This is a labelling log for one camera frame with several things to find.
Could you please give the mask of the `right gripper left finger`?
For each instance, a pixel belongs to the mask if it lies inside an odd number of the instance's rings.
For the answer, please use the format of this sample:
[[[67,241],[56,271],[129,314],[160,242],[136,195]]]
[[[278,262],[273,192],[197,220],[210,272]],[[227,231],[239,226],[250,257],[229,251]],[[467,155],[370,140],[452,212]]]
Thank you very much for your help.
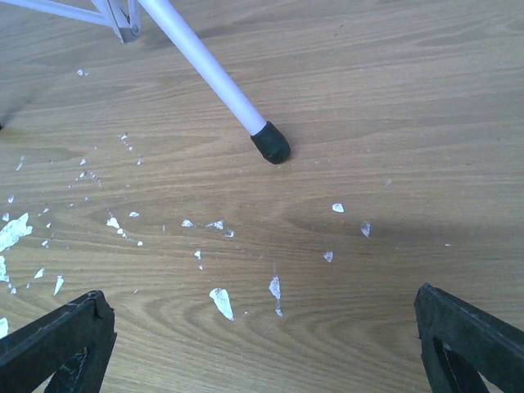
[[[116,338],[114,310],[89,291],[1,339],[1,391],[99,392]]]

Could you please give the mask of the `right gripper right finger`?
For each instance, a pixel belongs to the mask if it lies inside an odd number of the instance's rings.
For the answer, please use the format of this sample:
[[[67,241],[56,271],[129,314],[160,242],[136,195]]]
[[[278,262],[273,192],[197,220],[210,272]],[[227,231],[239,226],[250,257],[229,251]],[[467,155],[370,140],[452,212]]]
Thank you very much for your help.
[[[413,307],[432,391],[523,391],[522,330],[429,283]]]

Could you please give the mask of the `white tripod music stand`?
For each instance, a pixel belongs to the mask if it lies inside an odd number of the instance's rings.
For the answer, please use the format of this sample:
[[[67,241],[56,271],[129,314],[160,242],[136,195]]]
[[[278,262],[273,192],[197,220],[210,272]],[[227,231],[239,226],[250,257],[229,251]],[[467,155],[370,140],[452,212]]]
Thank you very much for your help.
[[[94,11],[58,1],[10,1],[9,4],[109,27],[122,43],[131,43],[139,37],[139,9],[143,8],[250,134],[263,158],[279,165],[291,156],[285,136],[256,110],[169,1],[128,1],[126,8],[120,1],[94,1]]]

